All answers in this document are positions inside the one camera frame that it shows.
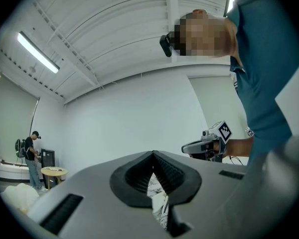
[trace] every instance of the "fluorescent light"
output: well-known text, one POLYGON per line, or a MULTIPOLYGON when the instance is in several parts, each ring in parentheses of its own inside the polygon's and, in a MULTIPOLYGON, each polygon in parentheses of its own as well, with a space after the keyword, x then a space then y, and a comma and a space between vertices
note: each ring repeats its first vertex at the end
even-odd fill
POLYGON ((60 69, 51 59, 43 54, 42 51, 38 49, 38 47, 31 42, 31 40, 26 37, 26 35, 21 31, 18 33, 17 40, 21 45, 26 48, 28 52, 30 52, 37 60, 39 60, 43 65, 49 68, 53 73, 57 73, 60 69))
POLYGON ((233 5, 234 5, 234 0, 229 0, 227 12, 229 12, 233 8, 233 5))

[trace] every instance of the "white cloth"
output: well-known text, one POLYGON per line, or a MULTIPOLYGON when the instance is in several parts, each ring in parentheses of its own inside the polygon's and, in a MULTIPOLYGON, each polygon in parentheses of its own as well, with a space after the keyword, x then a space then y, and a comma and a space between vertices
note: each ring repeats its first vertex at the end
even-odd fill
POLYGON ((24 183, 17 186, 7 186, 5 191, 0 193, 0 196, 7 205, 13 206, 24 213, 27 213, 39 198, 37 191, 24 183))

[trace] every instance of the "white ceiling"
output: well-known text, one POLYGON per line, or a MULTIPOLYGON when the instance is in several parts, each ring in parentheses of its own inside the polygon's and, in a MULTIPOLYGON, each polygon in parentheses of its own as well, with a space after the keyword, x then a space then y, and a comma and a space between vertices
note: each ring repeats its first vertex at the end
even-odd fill
POLYGON ((222 16, 226 0, 24 0, 0 30, 0 70, 60 102, 131 75, 229 58, 167 58, 159 38, 193 9, 222 16), (16 40, 23 31, 60 70, 52 73, 16 40))

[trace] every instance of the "man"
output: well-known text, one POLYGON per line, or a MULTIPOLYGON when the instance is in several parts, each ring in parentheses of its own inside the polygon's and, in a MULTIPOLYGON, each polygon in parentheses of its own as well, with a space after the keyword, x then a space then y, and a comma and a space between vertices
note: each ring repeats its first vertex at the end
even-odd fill
POLYGON ((34 189, 38 189, 40 191, 47 191, 45 186, 40 182, 40 178, 38 175, 38 172, 36 170, 36 165, 34 159, 36 158, 39 160, 39 153, 37 153, 33 149, 33 141, 37 140, 39 138, 39 133, 38 131, 34 131, 31 136, 29 136, 25 140, 25 162, 29 168, 29 176, 30 176, 30 186, 34 189))
POLYGON ((254 135, 229 140, 224 157, 244 156, 250 162, 290 138, 275 97, 299 66, 299 35, 278 0, 235 0, 226 18, 197 9, 166 37, 180 55, 230 56, 230 71, 237 75, 237 93, 254 135))

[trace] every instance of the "dark pants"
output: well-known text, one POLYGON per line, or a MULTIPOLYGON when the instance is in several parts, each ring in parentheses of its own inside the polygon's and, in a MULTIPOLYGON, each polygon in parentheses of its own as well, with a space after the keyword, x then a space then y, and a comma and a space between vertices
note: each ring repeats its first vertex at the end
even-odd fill
POLYGON ((33 188, 41 188, 43 184, 40 182, 39 174, 35 167, 34 160, 28 160, 25 158, 25 162, 29 168, 29 176, 30 176, 30 186, 33 188))

